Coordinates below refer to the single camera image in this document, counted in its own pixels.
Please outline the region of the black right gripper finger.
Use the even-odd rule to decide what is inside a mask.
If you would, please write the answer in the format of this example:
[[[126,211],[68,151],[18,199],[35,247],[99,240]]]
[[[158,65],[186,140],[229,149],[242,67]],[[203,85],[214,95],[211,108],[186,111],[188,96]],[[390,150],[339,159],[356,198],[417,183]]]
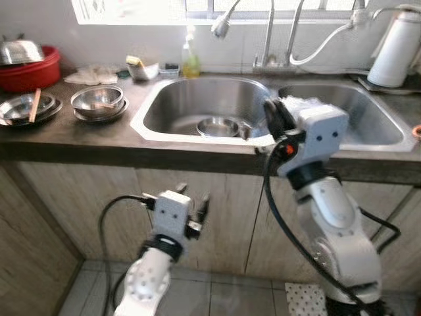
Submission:
[[[265,116],[265,126],[268,134],[272,136],[279,136],[282,134],[282,118],[278,111],[277,102],[279,99],[265,99],[262,103],[262,110]]]
[[[285,101],[282,97],[276,98],[276,115],[277,115],[277,130],[280,132],[287,132],[287,130],[297,129],[297,121],[289,111]]]

